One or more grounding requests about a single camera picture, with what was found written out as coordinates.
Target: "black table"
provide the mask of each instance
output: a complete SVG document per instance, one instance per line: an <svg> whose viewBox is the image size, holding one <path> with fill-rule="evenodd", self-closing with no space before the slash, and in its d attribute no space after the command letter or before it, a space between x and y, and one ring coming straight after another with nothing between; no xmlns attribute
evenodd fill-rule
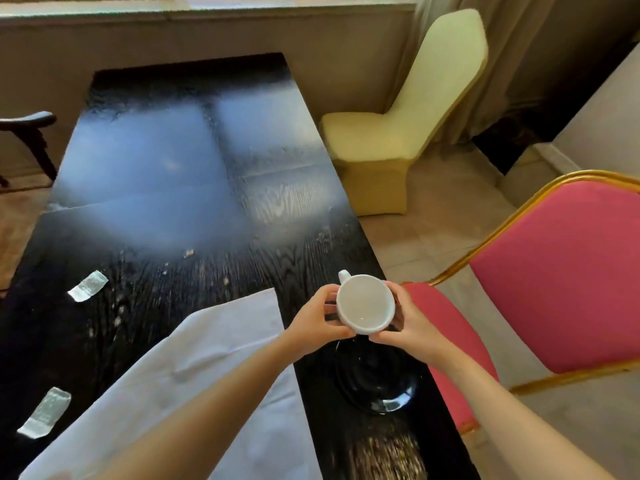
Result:
<svg viewBox="0 0 640 480"><path fill-rule="evenodd" d="M96 269L109 282L74 302ZM0 314L2 475L190 313L274 287L287 326L341 269L384 277L281 54L97 73ZM296 364L325 478L479 478L426 366L375 416L345 401L334 355ZM52 433L16 434L53 386L72 400Z"/></svg>

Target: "black saucer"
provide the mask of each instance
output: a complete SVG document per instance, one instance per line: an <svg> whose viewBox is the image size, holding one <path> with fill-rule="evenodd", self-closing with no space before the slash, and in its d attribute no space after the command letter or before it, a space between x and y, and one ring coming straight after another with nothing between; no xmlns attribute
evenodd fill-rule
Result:
<svg viewBox="0 0 640 480"><path fill-rule="evenodd" d="M358 335L338 342L335 353L338 387L357 408L386 414L405 406L415 394L418 374L402 350Z"/></svg>

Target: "beige wall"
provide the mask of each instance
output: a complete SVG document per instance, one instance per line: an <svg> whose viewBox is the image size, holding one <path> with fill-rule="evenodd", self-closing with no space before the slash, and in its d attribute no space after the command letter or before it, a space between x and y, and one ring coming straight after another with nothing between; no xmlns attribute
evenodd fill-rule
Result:
<svg viewBox="0 0 640 480"><path fill-rule="evenodd" d="M509 86L509 101L544 99L638 29L640 0L557 0Z"/></svg>
<svg viewBox="0 0 640 480"><path fill-rule="evenodd" d="M399 9L280 18L88 23L0 28L0 113L52 111L44 130L59 162L93 72L106 68L283 52L313 117L382 111L411 21ZM0 134L0 174L37 171Z"/></svg>
<svg viewBox="0 0 640 480"><path fill-rule="evenodd" d="M640 45L553 141L582 169L640 177Z"/></svg>

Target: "hand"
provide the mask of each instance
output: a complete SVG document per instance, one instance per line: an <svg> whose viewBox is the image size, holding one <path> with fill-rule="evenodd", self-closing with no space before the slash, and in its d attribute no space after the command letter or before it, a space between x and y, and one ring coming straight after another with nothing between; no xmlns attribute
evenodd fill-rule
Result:
<svg viewBox="0 0 640 480"><path fill-rule="evenodd" d="M335 301L339 289L338 285L325 285L316 291L285 330L283 336L290 339L295 349L295 360L315 352L333 340L356 336L356 332L343 325L340 320L324 320L326 314L336 312L335 305L326 302Z"/></svg>
<svg viewBox="0 0 640 480"><path fill-rule="evenodd" d="M377 344L401 348L421 362L444 372L458 348L433 325L411 300L402 286L385 281L396 298L396 316L391 322L399 331L379 331L369 339Z"/></svg>

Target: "curtain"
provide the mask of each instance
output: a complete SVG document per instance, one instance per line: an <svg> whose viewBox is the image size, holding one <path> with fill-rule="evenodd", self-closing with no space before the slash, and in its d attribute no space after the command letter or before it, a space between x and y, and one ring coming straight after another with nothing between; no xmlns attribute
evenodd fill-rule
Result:
<svg viewBox="0 0 640 480"><path fill-rule="evenodd" d="M482 77L446 120L436 141L457 143L484 131L509 106L507 88L556 0L418 0L387 108L411 69L424 35L440 15L459 9L480 12L489 44Z"/></svg>

